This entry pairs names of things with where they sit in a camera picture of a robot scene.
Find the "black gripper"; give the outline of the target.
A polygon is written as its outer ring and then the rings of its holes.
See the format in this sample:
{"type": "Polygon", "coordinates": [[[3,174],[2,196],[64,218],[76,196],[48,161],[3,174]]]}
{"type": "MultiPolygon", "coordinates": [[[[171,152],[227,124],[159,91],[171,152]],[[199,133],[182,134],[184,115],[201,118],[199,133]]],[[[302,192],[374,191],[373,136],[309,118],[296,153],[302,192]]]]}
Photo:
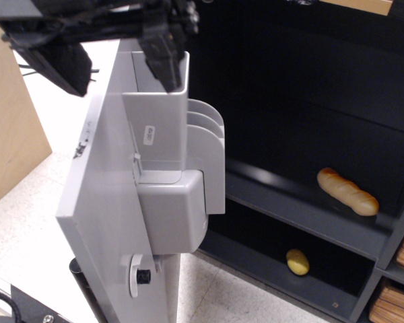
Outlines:
{"type": "Polygon", "coordinates": [[[92,61],[80,43],[135,39],[167,93],[182,85],[187,36],[199,31],[194,1],[0,1],[5,39],[36,72],[84,97],[92,61]]]}

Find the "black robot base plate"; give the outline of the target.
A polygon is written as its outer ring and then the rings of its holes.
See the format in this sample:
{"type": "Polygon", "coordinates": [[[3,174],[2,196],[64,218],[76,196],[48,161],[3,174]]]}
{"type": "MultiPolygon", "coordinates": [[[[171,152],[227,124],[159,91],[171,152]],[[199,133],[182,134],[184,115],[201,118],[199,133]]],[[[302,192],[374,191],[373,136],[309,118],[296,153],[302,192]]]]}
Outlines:
{"type": "Polygon", "coordinates": [[[11,298],[20,310],[22,322],[69,323],[64,316],[13,285],[11,285],[11,298]]]}

